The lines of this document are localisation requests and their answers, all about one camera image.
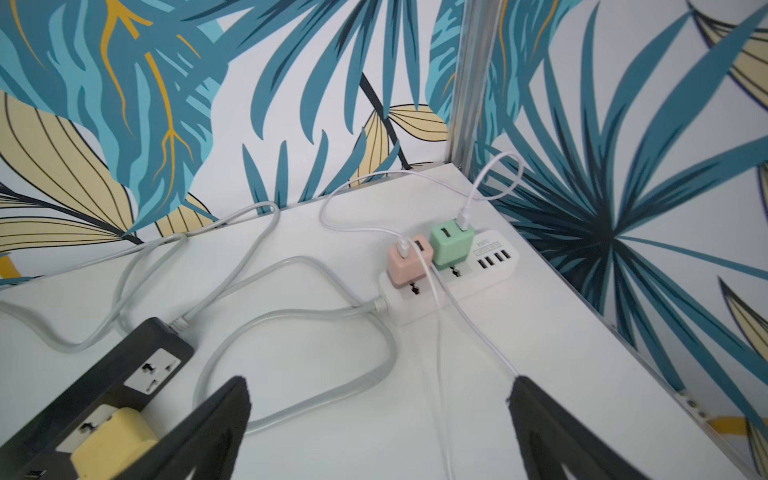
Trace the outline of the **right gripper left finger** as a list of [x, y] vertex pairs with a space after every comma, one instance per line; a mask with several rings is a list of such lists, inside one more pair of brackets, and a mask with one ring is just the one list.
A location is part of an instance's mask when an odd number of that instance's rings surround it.
[[229, 479], [250, 411], [246, 380], [235, 376], [118, 477]]

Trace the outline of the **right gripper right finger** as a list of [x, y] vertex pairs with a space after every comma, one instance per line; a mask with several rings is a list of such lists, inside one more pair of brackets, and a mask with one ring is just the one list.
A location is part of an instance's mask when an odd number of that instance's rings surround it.
[[507, 406], [529, 479], [646, 477], [529, 377], [515, 378]]

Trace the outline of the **white charging cable mint phone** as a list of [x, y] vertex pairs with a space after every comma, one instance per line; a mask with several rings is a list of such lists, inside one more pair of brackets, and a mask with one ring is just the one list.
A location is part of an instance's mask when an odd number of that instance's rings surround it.
[[[505, 160], [517, 163], [517, 171], [510, 185], [496, 194], [481, 195], [479, 190], [483, 181], [498, 163]], [[527, 162], [513, 151], [504, 151], [494, 156], [477, 174], [456, 218], [435, 226], [429, 238], [434, 251], [432, 278], [439, 283], [448, 303], [469, 331], [512, 378], [519, 375], [519, 370], [472, 320], [460, 301], [499, 285], [514, 273], [519, 253], [500, 232], [474, 228], [472, 208], [480, 201], [499, 200], [513, 193], [526, 168]]]

